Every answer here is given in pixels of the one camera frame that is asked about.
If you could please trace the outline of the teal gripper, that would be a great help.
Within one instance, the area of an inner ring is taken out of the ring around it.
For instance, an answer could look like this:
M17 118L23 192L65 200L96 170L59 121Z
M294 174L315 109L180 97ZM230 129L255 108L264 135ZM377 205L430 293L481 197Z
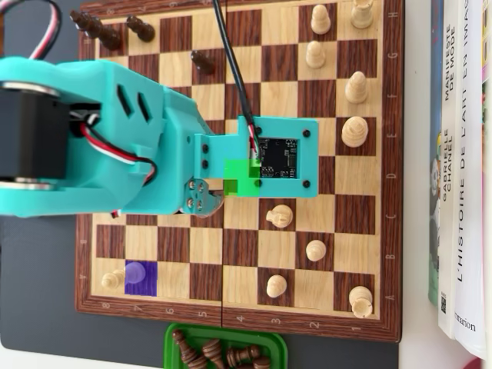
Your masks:
M199 218L211 217L224 202L223 191L211 191L197 178L194 136L204 132L197 103L171 88L165 89L165 210Z

